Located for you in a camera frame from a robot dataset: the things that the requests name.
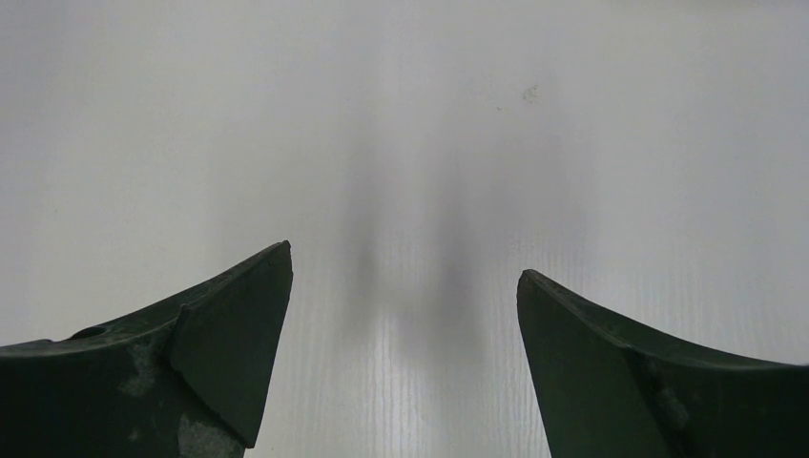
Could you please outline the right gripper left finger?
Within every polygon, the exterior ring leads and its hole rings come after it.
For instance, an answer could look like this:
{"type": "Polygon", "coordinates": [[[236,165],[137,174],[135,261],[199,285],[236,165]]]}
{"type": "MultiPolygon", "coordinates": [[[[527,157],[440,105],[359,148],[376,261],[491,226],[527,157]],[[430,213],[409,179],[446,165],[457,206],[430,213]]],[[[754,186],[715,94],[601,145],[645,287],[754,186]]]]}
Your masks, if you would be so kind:
{"type": "Polygon", "coordinates": [[[240,457],[259,436],[293,283],[275,243],[62,341],[1,349],[5,457],[240,457]]]}

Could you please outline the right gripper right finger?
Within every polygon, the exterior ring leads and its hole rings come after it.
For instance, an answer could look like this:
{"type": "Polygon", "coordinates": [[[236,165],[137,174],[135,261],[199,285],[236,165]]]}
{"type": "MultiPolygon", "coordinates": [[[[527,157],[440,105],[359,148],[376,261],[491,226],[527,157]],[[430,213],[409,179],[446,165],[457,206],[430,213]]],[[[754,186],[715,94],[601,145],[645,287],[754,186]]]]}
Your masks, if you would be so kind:
{"type": "Polygon", "coordinates": [[[804,457],[808,369],[679,339],[526,270],[517,314],[554,457],[804,457]]]}

